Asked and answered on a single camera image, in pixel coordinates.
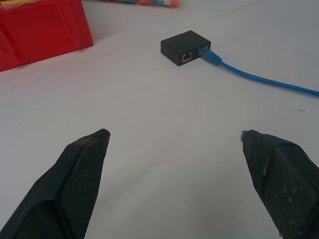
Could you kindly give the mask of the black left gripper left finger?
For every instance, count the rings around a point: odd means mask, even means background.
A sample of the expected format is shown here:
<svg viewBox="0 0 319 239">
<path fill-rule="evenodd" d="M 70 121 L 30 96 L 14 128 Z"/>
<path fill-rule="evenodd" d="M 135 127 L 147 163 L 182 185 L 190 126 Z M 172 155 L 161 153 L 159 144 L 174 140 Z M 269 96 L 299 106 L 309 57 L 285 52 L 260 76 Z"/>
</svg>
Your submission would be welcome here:
<svg viewBox="0 0 319 239">
<path fill-rule="evenodd" d="M 84 239 L 110 136 L 103 128 L 67 145 L 23 198 L 0 239 Z"/>
</svg>

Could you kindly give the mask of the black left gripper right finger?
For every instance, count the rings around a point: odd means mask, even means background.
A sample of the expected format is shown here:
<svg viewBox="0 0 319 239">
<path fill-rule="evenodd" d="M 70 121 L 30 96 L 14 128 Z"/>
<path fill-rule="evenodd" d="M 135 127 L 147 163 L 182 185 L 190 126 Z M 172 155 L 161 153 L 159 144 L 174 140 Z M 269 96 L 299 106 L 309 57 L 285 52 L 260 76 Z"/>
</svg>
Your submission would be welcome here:
<svg viewBox="0 0 319 239">
<path fill-rule="evenodd" d="M 253 186 L 283 239 L 319 239 L 319 168 L 297 144 L 241 134 Z"/>
</svg>

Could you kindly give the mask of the small black network box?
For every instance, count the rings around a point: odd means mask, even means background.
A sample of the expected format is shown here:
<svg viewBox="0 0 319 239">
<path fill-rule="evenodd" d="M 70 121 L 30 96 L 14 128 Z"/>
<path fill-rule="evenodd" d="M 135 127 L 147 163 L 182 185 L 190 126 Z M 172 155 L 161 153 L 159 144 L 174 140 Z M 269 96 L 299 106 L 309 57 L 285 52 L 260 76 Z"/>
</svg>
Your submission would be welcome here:
<svg viewBox="0 0 319 239">
<path fill-rule="evenodd" d="M 160 42 L 160 52 L 177 66 L 201 57 L 202 49 L 210 49 L 211 42 L 189 30 Z"/>
</svg>

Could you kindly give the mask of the red plastic bin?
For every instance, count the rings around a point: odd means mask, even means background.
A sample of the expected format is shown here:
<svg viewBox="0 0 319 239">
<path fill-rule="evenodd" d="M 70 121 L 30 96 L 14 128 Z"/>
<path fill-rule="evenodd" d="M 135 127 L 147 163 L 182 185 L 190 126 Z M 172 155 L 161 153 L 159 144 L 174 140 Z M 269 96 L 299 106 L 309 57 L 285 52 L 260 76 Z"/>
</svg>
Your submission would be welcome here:
<svg viewBox="0 0 319 239">
<path fill-rule="evenodd" d="M 0 0 L 0 71 L 91 46 L 81 0 Z"/>
</svg>

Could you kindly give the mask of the bag of colourful balls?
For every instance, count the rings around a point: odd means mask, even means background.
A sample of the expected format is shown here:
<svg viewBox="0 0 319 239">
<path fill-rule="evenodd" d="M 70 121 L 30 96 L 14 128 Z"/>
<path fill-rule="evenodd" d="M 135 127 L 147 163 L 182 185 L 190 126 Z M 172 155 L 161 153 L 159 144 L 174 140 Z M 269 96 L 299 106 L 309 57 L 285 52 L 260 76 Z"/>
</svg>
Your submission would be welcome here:
<svg viewBox="0 0 319 239">
<path fill-rule="evenodd" d="M 111 0 L 121 3 L 140 4 L 140 5 L 152 5 L 163 7 L 178 7 L 181 0 Z"/>
</svg>

